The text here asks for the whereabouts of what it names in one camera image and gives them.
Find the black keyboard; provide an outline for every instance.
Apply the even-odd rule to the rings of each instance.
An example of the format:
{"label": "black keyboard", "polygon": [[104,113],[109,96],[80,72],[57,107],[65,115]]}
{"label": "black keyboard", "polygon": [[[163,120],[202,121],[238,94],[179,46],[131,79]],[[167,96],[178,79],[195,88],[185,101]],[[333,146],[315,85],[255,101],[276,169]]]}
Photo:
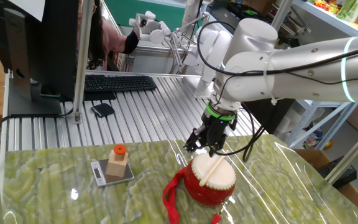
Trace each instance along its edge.
{"label": "black keyboard", "polygon": [[148,76],[105,77],[104,75],[87,75],[85,91],[132,91],[153,90],[157,86]]}

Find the marble surface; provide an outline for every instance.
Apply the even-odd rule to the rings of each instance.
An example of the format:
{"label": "marble surface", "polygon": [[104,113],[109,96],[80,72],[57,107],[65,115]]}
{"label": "marble surface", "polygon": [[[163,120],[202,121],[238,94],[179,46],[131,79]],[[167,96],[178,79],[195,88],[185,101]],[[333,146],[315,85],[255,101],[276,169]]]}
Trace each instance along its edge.
{"label": "marble surface", "polygon": [[[250,137],[228,138],[226,150]],[[135,178],[99,188],[90,163],[113,145],[6,153],[5,223],[169,223],[162,191],[195,154],[183,141],[126,144]],[[358,223],[358,208],[297,153],[274,136],[256,142],[250,161],[227,160],[237,175],[220,223]],[[176,189],[181,223],[210,223],[217,208],[203,207]]]}

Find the green ring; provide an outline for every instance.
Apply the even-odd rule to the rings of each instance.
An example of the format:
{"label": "green ring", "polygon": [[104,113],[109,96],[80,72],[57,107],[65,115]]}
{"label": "green ring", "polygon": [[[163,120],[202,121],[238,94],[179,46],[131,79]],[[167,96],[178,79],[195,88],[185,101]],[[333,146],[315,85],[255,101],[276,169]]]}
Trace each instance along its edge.
{"label": "green ring", "polygon": [[225,117],[225,116],[221,116],[217,113],[215,113],[211,107],[209,106],[209,102],[206,104],[206,111],[208,111],[208,113],[210,113],[212,116],[214,116],[215,118],[221,119],[222,121],[232,121],[236,118],[235,115],[231,116],[231,117]]}

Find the drum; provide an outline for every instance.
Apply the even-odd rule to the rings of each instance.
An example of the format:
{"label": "drum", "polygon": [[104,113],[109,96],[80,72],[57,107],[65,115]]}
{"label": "drum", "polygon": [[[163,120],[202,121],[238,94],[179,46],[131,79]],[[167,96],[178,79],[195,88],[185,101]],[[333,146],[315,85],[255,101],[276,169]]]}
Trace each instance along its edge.
{"label": "drum", "polygon": [[203,187],[200,187],[200,181],[220,156],[215,155],[210,158],[208,154],[196,156],[186,167],[185,187],[188,194],[198,203],[215,207],[225,202],[234,191],[236,185],[236,173],[230,164],[223,160],[218,168],[212,173]]}

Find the wooden cube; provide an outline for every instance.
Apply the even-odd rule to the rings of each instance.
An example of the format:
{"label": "wooden cube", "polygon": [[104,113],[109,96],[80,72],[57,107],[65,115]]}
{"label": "wooden cube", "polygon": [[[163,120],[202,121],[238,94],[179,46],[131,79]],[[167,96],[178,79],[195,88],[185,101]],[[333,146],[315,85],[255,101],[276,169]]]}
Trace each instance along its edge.
{"label": "wooden cube", "polygon": [[109,163],[107,164],[106,175],[123,177],[127,167],[128,152],[125,153],[124,159],[118,159],[120,155],[116,154],[114,150],[110,152]]}

